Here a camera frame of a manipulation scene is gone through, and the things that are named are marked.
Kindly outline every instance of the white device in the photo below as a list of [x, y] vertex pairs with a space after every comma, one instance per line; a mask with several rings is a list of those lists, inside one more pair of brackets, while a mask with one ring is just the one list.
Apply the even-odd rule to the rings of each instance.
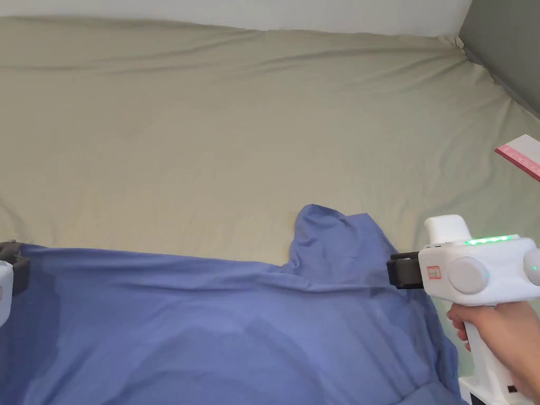
[[[427, 294], [467, 306], [493, 306], [540, 297], [540, 249], [519, 235], [472, 239], [459, 215], [426, 220], [430, 245], [418, 253]], [[525, 405], [532, 402], [514, 387], [473, 325], [465, 324], [475, 375], [460, 378], [470, 405]]]
[[11, 313], [13, 295], [13, 266], [0, 261], [0, 327], [5, 324]]

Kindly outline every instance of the pink card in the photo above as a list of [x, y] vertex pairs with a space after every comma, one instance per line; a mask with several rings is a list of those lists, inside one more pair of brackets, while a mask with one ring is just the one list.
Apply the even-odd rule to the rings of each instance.
[[540, 142], [536, 139], [522, 135], [498, 147], [495, 152], [540, 181]]

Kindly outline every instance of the blue cloth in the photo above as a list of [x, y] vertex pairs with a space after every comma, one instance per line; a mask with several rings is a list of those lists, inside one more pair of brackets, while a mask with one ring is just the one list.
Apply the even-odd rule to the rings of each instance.
[[366, 215], [309, 205], [284, 266], [25, 245], [2, 405], [463, 404], [423, 291]]

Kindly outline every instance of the white wall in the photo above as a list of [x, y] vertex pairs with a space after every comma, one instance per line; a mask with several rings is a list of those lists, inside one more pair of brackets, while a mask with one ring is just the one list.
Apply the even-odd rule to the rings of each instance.
[[256, 29], [456, 34], [471, 0], [0, 0], [0, 15], [172, 19]]

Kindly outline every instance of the bed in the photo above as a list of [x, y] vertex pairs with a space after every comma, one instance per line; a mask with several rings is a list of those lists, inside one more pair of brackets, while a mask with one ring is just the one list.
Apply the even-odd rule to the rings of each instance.
[[540, 121], [459, 39], [76, 18], [0, 38], [1, 240], [282, 265], [313, 203], [398, 251], [446, 213], [540, 239], [540, 188], [494, 153]]

